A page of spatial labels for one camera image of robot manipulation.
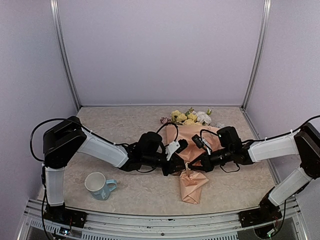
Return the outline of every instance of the vertical metal post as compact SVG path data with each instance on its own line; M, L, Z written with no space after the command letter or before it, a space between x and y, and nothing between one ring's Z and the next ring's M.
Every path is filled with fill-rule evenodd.
M256 48L256 53L254 57L253 67L251 70L250 75L250 81L248 84L248 87L246 89L245 97L242 103L242 109L245 111L248 107L248 103L254 88L254 84L257 77L257 72L260 64L260 59L263 52L264 42L266 38L267 33L267 27L268 27L268 21L269 21L269 15L270 15L270 8L271 8L271 0L264 0L264 7L263 7L263 13L262 13L262 21L261 21L261 27L260 27L260 34L258 39L258 45Z
M60 16L59 16L59 7L58 7L58 0L50 0L50 5L51 5L51 11L52 11L52 17L53 17L53 22L55 26L55 31L58 39L58 44L59 44L59 49L60 49L60 54L64 66L64 71L66 74L66 79L71 91L72 99L75 105L75 108L77 111L80 110L81 108L81 103L80 99L77 93L77 89L75 86L75 82L73 80L71 70L70 70L70 65L67 57L67 52L66 52L66 46L64 43L64 36L62 32L62 27L61 27L61 21L60 21Z

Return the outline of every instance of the mug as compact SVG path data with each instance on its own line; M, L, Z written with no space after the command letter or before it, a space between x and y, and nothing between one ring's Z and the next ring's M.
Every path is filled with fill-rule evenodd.
M117 188L117 181L114 179L106 180L101 172L92 172L84 180L85 188L97 200L107 200L110 192Z

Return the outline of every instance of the flower bouquet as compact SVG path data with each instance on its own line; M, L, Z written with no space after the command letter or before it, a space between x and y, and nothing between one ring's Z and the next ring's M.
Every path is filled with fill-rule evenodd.
M171 119L162 117L160 122L162 124L175 123L177 125L200 125L209 126L212 122L211 115L212 110L208 109L206 112L196 112L192 107L186 112L182 113L179 110L175 110L171 113Z

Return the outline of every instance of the white flower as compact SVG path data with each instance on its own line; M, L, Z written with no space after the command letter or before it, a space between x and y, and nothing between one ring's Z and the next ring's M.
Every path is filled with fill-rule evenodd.
M211 117L209 117L209 115L204 111L198 111L195 115L197 116L196 120L200 123L205 122L207 125L209 125L212 122Z

